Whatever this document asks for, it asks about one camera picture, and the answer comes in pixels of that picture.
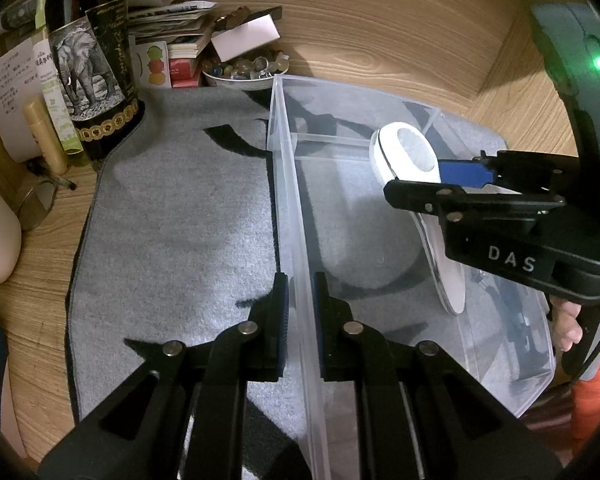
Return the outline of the orange sleeve forearm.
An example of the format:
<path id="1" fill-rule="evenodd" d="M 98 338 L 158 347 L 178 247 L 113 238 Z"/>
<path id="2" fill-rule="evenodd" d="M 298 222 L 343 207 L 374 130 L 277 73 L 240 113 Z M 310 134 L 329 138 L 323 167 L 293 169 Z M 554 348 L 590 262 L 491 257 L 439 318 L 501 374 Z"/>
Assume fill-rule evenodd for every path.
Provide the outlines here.
<path id="1" fill-rule="evenodd" d="M 571 451 L 578 455 L 600 426 L 600 368 L 591 380 L 572 388 Z"/>

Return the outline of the person's right hand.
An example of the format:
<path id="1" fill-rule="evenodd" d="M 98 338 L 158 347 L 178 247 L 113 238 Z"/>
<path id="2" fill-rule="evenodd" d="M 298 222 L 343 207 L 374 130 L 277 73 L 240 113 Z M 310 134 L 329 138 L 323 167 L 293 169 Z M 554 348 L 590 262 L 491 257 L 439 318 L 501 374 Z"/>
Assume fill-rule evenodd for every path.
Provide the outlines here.
<path id="1" fill-rule="evenodd" d="M 583 330 L 578 322 L 582 306 L 555 296 L 550 296 L 550 304 L 553 342 L 559 350 L 568 352 L 583 337 Z"/>

